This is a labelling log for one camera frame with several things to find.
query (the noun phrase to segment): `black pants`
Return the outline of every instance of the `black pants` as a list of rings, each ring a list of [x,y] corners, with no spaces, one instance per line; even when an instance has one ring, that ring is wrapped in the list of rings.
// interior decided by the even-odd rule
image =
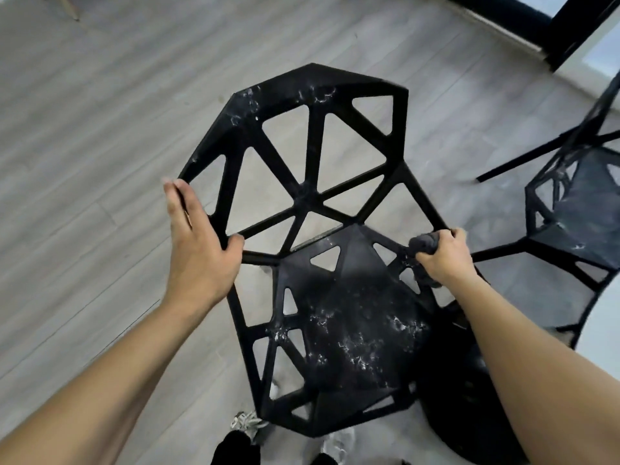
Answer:
[[[217,446],[213,454],[211,465],[228,465],[239,463],[243,465],[260,464],[260,447],[250,444],[250,437],[241,431],[231,431]],[[337,465],[336,460],[329,455],[319,454],[312,465]]]

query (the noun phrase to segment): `round white tabletop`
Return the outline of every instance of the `round white tabletop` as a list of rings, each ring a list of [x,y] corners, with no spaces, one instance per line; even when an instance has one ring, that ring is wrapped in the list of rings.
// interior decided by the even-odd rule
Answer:
[[[620,274],[592,307],[575,351],[620,380]]]

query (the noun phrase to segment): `gray wooden floor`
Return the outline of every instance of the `gray wooden floor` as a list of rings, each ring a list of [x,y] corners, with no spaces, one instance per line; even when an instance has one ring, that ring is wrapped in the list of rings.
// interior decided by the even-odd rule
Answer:
[[[446,221],[469,230],[474,250],[524,234],[523,186],[545,159],[484,185],[472,178],[574,126],[592,104],[436,0],[74,1],[81,23],[55,0],[0,5],[0,435],[158,304],[170,250],[160,179],[178,174],[231,93],[311,61],[405,85],[407,162]],[[385,108],[369,115],[386,123]],[[296,119],[268,132],[303,173]],[[326,187],[373,160],[333,127]],[[259,216],[257,204],[286,204],[277,185],[251,179],[261,163],[246,165],[238,226]],[[197,186],[209,205],[215,174],[206,176]],[[405,195],[391,198],[375,216],[378,230],[406,239],[425,229]],[[304,235],[325,226],[310,222]],[[541,325],[575,321],[590,297],[528,257],[481,268]],[[245,267],[239,277],[251,320],[268,309],[265,277]],[[120,462],[208,463],[232,416],[251,407],[221,304],[171,363]],[[358,432],[358,463],[462,463],[418,406]],[[278,430],[263,462],[305,463],[317,447]]]

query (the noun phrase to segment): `person's left arm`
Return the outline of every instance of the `person's left arm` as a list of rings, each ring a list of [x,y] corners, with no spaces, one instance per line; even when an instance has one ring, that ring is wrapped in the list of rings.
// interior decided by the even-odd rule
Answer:
[[[243,238],[222,250],[191,187],[177,180],[164,191],[172,257],[161,305],[5,437],[0,465],[113,463],[167,364],[228,293]]]

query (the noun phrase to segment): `black door frame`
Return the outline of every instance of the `black door frame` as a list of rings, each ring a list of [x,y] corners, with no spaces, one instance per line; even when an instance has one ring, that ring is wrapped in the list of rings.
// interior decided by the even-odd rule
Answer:
[[[451,0],[546,53],[552,71],[620,6],[620,0],[568,0],[551,16],[517,0]]]

